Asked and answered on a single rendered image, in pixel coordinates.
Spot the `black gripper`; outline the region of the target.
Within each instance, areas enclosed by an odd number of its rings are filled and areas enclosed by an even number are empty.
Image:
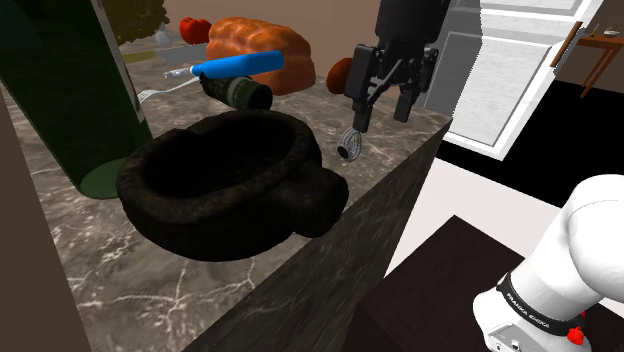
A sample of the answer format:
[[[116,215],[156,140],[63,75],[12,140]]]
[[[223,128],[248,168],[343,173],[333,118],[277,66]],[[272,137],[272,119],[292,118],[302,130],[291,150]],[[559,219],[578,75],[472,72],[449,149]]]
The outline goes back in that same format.
[[[381,0],[375,26],[378,46],[401,39],[434,43],[441,32],[451,0]],[[439,50],[426,47],[422,60],[388,53],[388,49],[358,44],[344,88],[353,101],[352,127],[367,132],[374,104],[399,76],[400,96],[394,119],[407,122],[411,109],[421,93],[427,92],[438,59]]]

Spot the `red-brown round fruit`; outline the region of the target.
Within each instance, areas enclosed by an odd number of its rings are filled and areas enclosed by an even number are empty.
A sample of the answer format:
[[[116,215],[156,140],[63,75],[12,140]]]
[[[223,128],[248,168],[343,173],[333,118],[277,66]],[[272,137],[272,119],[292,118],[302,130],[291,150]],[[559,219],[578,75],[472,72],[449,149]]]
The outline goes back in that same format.
[[[345,57],[336,62],[326,77],[327,90],[332,94],[342,94],[348,79],[353,59]]]

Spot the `white panelled door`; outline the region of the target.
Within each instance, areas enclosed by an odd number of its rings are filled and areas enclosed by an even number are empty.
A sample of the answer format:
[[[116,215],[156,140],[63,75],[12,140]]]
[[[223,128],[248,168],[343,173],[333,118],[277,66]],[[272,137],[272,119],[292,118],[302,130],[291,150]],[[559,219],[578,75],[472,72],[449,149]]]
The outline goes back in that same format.
[[[418,105],[451,117],[447,141],[504,159],[553,82],[565,40],[603,1],[451,0]]]

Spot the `orange bread loaf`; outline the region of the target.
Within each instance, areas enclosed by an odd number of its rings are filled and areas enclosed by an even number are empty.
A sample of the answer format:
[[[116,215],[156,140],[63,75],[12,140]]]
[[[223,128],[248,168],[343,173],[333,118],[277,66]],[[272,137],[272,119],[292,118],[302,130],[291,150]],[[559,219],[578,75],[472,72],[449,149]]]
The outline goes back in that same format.
[[[214,23],[209,31],[206,59],[272,50],[282,53],[283,67],[252,75],[252,79],[269,86],[277,96],[299,92],[315,84],[309,42],[289,27],[259,19],[229,17]]]

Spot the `dark green jar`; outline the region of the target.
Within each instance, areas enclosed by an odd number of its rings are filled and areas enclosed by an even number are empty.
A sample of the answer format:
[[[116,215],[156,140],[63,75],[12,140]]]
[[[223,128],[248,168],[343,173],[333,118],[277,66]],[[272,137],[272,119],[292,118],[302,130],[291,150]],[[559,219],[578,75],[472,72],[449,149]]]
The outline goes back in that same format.
[[[202,76],[204,93],[234,109],[266,109],[273,103],[272,89],[248,76],[210,79]]]

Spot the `red tomato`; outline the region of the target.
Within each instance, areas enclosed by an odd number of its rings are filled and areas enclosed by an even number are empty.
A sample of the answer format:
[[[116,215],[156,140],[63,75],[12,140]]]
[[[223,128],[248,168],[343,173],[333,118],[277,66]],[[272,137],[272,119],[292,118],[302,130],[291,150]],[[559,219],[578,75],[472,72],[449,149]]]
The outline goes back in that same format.
[[[203,18],[186,17],[179,23],[179,33],[187,44],[206,44],[211,27],[212,24]]]

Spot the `black rough bowl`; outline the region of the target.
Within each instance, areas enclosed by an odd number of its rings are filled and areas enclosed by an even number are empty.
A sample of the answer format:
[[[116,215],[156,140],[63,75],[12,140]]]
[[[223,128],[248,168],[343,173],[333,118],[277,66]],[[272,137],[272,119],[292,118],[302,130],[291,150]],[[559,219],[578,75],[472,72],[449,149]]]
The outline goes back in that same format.
[[[138,148],[116,181],[136,230],[174,254],[245,259],[292,233],[324,235],[349,197],[310,127],[278,111],[233,110]]]

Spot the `dark robot stand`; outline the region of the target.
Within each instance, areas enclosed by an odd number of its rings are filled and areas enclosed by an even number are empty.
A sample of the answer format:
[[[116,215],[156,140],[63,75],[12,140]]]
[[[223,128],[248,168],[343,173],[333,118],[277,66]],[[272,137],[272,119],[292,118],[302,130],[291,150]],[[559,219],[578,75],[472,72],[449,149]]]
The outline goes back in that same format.
[[[515,287],[522,260],[449,218],[358,303],[342,352],[624,352],[624,318],[599,304],[546,333]]]

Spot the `brown wooden table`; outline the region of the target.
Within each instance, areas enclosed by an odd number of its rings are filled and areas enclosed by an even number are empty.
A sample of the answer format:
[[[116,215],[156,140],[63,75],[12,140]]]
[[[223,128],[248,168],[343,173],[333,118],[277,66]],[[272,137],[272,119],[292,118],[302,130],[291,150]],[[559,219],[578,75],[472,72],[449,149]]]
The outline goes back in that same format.
[[[602,76],[604,71],[609,67],[610,63],[614,60],[617,54],[624,48],[624,38],[618,38],[617,36],[607,36],[604,35],[596,35],[594,31],[591,32],[590,36],[583,37],[579,35],[581,30],[582,21],[577,21],[566,39],[560,46],[557,54],[552,60],[550,67],[554,68],[554,74],[556,74],[557,69],[563,67],[563,56],[569,51],[571,52],[571,45],[575,43],[577,46],[588,47],[588,48],[596,48],[602,49],[603,52],[598,59],[598,61],[594,64],[585,80],[581,84],[584,88],[580,97],[584,98],[587,93],[591,90],[594,84],[598,81],[598,79]]]

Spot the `silver fork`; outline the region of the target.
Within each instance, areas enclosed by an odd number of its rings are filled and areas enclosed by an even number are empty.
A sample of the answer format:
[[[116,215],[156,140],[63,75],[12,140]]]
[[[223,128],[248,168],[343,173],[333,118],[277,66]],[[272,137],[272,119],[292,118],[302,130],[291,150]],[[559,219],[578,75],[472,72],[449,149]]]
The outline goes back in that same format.
[[[144,91],[140,92],[137,95],[138,103],[142,104],[144,101],[146,101],[148,98],[150,98],[153,95],[170,93],[170,92],[176,91],[176,90],[178,90],[180,88],[189,86],[189,85],[191,85],[193,83],[199,82],[199,81],[200,81],[200,79],[198,77],[195,77],[195,78],[192,78],[192,79],[190,79],[190,80],[188,80],[188,81],[186,81],[186,82],[184,82],[182,84],[179,84],[179,85],[177,85],[177,86],[175,86],[173,88],[169,88],[169,89],[166,89],[166,90],[156,90],[156,89],[144,90]]]

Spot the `small grey vase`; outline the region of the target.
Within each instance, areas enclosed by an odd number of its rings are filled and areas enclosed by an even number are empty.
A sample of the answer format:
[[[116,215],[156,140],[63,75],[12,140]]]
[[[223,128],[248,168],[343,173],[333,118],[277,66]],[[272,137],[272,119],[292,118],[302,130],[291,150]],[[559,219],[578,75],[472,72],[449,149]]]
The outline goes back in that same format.
[[[158,29],[155,31],[154,38],[156,43],[161,48],[169,48],[172,46],[173,39],[171,34],[168,32],[165,23],[161,23]]]

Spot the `dark leafy plant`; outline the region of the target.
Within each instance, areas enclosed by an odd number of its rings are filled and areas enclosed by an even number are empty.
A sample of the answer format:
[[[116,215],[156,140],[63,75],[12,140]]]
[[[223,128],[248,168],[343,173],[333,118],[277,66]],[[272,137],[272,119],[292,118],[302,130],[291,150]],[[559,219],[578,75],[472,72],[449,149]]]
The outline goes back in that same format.
[[[164,0],[101,0],[118,45],[152,36],[168,24]]]

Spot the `large dark green bottle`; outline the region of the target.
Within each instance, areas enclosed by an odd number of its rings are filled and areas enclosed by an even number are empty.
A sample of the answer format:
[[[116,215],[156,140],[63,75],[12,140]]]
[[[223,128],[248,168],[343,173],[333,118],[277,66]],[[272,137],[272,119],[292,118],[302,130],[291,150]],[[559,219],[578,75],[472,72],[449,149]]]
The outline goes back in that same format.
[[[101,0],[0,0],[0,81],[71,183],[116,197],[151,131]]]

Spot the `blue handled kitchen tool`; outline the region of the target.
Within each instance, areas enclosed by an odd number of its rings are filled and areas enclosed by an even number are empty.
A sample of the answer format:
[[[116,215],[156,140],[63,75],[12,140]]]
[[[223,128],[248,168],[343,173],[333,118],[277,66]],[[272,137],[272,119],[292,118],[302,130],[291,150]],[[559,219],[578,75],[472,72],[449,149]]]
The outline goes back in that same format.
[[[209,79],[251,76],[280,70],[284,57],[279,50],[255,52],[205,61],[189,68],[165,72],[165,79],[185,76],[205,76]]]

